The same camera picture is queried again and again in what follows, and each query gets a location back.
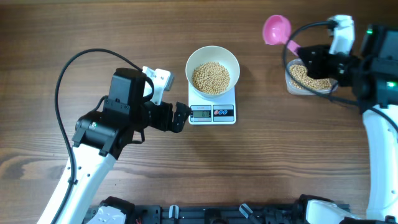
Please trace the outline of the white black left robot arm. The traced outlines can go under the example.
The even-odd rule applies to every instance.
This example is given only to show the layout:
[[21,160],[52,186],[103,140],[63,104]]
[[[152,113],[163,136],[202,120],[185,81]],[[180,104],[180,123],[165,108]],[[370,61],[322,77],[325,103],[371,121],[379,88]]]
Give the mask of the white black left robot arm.
[[173,133],[183,130],[191,109],[162,101],[173,80],[169,71],[159,68],[116,69],[108,95],[99,102],[103,110],[94,109],[76,122],[73,159],[67,162],[39,223],[81,223],[122,149],[135,143],[135,134],[142,144],[148,126]]

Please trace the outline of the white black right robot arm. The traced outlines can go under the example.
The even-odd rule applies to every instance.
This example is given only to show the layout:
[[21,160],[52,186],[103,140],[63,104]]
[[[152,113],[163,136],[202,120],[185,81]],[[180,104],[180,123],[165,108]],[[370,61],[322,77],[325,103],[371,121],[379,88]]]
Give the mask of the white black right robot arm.
[[349,16],[307,24],[289,38],[322,25],[333,42],[300,47],[297,54],[311,78],[331,78],[350,87],[356,98],[341,102],[358,107],[368,137],[371,186],[362,222],[397,223],[397,29],[369,25],[360,57],[351,53],[354,22]]

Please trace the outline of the pink plastic measuring scoop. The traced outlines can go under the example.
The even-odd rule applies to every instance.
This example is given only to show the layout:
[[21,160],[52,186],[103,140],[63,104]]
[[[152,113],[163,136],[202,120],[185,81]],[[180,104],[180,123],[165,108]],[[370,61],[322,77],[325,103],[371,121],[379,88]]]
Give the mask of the pink plastic measuring scoop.
[[267,45],[286,45],[291,32],[291,23],[286,17],[272,15],[264,23],[262,38]]

